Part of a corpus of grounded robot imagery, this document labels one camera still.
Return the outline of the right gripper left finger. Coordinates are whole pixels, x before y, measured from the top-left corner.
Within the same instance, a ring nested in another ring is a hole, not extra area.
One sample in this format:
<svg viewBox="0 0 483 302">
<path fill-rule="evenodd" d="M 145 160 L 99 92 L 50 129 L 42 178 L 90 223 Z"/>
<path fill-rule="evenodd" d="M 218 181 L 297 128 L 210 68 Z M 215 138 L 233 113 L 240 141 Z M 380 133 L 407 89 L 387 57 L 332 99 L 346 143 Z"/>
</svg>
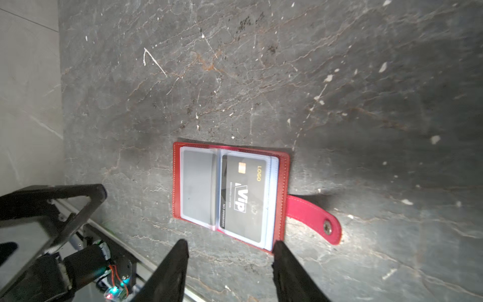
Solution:
<svg viewBox="0 0 483 302">
<path fill-rule="evenodd" d="M 183 301 L 188 259 L 188 243 L 180 239 L 132 301 Z"/>
</svg>

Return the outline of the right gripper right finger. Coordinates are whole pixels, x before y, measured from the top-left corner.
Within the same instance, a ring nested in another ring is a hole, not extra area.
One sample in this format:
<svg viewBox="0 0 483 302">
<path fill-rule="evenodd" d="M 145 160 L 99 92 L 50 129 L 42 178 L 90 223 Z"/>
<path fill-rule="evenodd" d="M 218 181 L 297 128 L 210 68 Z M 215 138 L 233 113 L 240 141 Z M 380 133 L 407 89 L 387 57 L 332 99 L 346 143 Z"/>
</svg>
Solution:
<svg viewBox="0 0 483 302">
<path fill-rule="evenodd" d="M 273 280 L 278 301 L 330 301 L 283 241 L 274 244 L 273 256 Z"/>
</svg>

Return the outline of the red leather card holder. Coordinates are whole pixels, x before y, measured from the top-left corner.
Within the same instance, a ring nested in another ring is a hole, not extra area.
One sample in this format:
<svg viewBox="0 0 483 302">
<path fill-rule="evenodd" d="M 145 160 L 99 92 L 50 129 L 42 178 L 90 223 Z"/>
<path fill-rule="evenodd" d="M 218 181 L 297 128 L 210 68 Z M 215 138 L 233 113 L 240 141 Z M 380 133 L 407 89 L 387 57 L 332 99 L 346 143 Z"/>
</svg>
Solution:
<svg viewBox="0 0 483 302">
<path fill-rule="evenodd" d="M 287 218 L 338 245 L 339 221 L 288 194 L 290 163 L 286 152 L 175 142 L 172 214 L 265 252 L 284 239 Z"/>
</svg>

